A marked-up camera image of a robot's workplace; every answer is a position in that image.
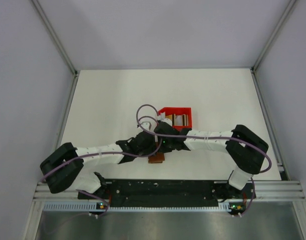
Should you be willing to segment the brown leather card holder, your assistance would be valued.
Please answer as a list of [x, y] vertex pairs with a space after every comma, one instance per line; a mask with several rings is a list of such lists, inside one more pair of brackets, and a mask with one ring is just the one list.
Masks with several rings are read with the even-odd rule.
[[161, 164], [165, 160], [165, 156], [163, 153], [158, 152], [155, 155], [152, 155], [148, 158], [148, 163], [149, 164]]

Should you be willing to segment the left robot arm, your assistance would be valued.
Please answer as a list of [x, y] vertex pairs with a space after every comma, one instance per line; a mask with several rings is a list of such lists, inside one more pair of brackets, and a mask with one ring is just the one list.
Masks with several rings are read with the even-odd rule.
[[129, 163], [155, 152], [155, 137], [144, 131], [136, 137], [98, 147], [74, 147], [67, 142], [40, 164], [42, 181], [53, 194], [71, 188], [101, 198], [106, 194], [106, 186], [99, 177], [101, 165]]

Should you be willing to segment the red plastic card bin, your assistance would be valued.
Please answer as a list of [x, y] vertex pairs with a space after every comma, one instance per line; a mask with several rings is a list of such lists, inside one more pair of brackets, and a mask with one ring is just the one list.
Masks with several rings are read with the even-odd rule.
[[180, 131], [184, 128], [192, 128], [192, 110], [190, 107], [164, 107], [158, 110], [161, 118], [167, 118], [172, 122], [172, 127]]

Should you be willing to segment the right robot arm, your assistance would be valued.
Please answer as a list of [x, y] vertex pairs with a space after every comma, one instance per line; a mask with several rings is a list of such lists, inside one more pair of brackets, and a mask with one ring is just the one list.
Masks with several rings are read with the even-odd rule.
[[161, 121], [154, 129], [162, 139], [161, 149], [166, 152], [208, 150], [228, 154], [236, 164], [226, 185], [232, 198], [239, 197], [245, 185], [261, 168], [269, 145], [245, 125], [238, 124], [229, 131], [201, 131], [192, 128], [177, 130]]

